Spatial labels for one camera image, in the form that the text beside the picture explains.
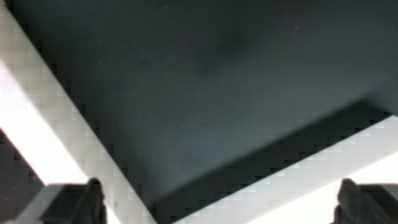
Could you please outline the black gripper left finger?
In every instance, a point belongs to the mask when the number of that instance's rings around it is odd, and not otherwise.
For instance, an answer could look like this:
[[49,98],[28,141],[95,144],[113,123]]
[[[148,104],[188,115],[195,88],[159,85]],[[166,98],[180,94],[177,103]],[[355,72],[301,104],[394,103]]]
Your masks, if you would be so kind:
[[42,224],[106,224],[100,183],[58,185],[60,192],[38,217]]

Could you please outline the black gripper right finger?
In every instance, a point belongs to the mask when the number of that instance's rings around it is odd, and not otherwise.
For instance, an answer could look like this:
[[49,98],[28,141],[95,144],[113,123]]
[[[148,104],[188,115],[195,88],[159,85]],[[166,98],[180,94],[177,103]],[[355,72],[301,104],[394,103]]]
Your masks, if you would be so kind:
[[398,184],[340,181],[333,224],[398,224]]

